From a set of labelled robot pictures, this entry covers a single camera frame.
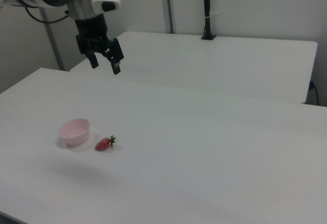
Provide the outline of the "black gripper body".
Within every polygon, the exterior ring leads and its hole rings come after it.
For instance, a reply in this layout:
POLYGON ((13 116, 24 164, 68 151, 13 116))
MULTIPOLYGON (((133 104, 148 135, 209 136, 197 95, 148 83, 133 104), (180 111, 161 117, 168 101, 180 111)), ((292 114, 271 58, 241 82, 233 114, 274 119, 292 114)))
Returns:
POLYGON ((79 33, 76 40, 80 53, 90 56, 94 53, 104 54, 108 49, 118 51, 118 40, 107 37, 108 27, 104 14, 89 19, 75 20, 75 24, 79 33))

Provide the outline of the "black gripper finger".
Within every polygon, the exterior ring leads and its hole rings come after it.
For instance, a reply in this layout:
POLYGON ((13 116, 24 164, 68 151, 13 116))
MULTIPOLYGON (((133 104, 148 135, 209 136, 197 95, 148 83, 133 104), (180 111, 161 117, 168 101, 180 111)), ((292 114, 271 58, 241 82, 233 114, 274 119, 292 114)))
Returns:
POLYGON ((107 41, 107 50, 104 56, 110 62, 113 74, 117 75, 120 73, 120 62, 124 58, 124 54, 117 38, 113 38, 107 41))
POLYGON ((97 68, 99 66, 99 63, 98 63, 95 53, 90 52, 90 53, 86 54, 86 57, 89 60, 92 68, 97 68))

